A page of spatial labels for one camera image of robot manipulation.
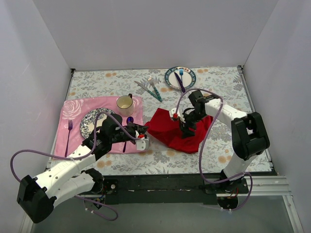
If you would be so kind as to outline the red cloth napkin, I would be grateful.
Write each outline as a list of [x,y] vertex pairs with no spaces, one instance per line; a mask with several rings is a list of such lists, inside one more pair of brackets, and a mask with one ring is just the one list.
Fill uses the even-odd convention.
[[145,123],[148,133],[168,148],[184,153],[196,153],[205,138],[213,117],[207,116],[196,124],[195,136],[183,138],[179,122],[170,118],[169,111],[158,108],[150,121]]

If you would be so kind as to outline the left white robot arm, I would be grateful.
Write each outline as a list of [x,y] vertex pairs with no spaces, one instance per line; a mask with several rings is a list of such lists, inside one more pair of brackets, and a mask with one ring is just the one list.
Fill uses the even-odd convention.
[[139,151],[149,147],[147,126],[128,122],[122,117],[106,114],[100,127],[95,126],[78,148],[60,162],[41,174],[18,179],[17,202],[33,223],[45,220],[62,202],[84,192],[99,194],[104,188],[104,177],[87,166],[109,153],[112,145],[130,141]]

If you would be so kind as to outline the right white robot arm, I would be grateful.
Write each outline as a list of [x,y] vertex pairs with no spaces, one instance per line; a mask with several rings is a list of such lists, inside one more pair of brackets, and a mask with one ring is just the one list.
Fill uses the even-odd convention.
[[189,89],[191,108],[182,114],[178,110],[173,113],[179,118],[183,138],[193,137],[196,124],[207,116],[214,121],[219,120],[231,129],[233,155],[227,166],[215,181],[204,178],[205,189],[233,192],[241,183],[246,169],[256,156],[262,154],[270,146],[270,140],[261,115],[258,112],[247,113],[224,103],[222,97],[209,93],[204,96],[203,89]]

